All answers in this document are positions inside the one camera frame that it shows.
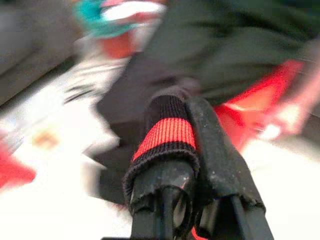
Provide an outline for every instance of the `red stripe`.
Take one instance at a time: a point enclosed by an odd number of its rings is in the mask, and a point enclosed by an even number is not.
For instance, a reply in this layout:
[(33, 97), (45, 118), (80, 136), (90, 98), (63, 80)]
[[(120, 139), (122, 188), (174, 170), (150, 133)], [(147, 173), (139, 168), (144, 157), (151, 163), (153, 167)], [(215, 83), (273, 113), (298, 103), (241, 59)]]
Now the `red stripe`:
[(169, 142), (185, 142), (196, 148), (191, 124), (182, 118), (170, 117), (158, 121), (145, 136), (132, 162), (150, 149)]

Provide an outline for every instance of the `gray couch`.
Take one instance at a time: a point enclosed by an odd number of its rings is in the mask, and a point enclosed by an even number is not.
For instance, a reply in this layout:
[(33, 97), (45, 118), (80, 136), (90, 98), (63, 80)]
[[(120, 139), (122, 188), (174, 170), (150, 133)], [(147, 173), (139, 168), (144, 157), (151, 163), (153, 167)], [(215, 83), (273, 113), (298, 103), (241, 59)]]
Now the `gray couch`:
[(73, 55), (67, 0), (0, 0), (0, 105)]

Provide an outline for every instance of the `floor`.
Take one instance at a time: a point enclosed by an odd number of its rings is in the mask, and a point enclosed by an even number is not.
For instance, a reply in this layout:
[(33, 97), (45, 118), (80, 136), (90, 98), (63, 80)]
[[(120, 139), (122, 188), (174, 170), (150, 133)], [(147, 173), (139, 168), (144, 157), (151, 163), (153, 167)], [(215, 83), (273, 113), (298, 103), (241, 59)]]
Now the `floor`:
[[(97, 49), (86, 52), (91, 55), (69, 71), (52, 72), (0, 109), (0, 126), (12, 132), (22, 126), (16, 136), (23, 138), (13, 155), (37, 171), (32, 183), (0, 193), (0, 239), (130, 236), (129, 213), (94, 197), (101, 166), (83, 154), (117, 144), (94, 109), (101, 94), (63, 104), (71, 94), (66, 90), (75, 85), (94, 84), (96, 90), (107, 91), (126, 60), (106, 59)], [(58, 140), (52, 149), (33, 142), (34, 135), (47, 129)], [(254, 140), (242, 154), (266, 205), (274, 238), (320, 239), (320, 146), (300, 137)]]

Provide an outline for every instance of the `person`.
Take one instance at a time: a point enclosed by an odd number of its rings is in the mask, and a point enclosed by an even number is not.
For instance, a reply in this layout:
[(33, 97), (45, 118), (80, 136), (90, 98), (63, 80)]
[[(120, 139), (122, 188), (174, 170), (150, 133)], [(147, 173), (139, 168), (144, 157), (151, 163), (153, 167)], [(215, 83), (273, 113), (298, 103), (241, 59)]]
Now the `person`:
[(213, 106), (246, 90), (288, 59), (300, 59), (320, 30), (311, 0), (169, 0), (143, 52), (97, 103), (120, 138), (93, 158), (102, 198), (123, 204), (122, 177), (140, 141), (144, 110), (159, 95), (200, 95)]

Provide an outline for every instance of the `teal object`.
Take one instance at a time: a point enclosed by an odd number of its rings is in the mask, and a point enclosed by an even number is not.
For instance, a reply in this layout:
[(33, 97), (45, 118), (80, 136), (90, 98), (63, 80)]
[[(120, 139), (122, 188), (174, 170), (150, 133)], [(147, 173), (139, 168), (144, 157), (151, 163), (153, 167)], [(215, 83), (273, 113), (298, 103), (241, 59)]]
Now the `teal object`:
[(117, 24), (103, 19), (100, 14), (103, 2), (104, 0), (82, 0), (74, 5), (74, 15), (88, 32), (96, 38), (113, 38), (134, 27), (134, 24)]

